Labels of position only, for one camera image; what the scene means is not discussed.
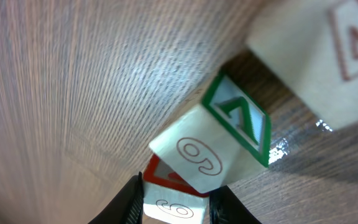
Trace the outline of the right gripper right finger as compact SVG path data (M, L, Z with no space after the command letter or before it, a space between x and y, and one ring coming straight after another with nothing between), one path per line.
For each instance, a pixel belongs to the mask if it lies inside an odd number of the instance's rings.
M209 193L210 224L261 224L228 186Z

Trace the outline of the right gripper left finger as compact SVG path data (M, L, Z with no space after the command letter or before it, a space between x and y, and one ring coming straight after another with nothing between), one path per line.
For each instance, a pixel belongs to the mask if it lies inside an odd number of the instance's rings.
M132 176L89 224L142 224L144 188L142 173Z

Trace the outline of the wooden block number nine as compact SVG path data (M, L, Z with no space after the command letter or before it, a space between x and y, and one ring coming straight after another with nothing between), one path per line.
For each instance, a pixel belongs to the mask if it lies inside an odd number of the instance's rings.
M153 155L143 173L144 213L167 223L201 224L209 202Z

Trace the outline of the wooden block number six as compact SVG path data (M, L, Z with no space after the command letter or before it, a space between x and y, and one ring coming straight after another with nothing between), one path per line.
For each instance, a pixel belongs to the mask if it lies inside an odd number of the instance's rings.
M271 128L262 107L219 72L188 95L149 148L206 193L266 171Z

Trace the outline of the wooden block red picture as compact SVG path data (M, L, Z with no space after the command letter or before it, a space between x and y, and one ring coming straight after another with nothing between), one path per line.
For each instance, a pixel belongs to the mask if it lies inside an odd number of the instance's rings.
M358 123L358 0L270 1L247 45L330 127Z

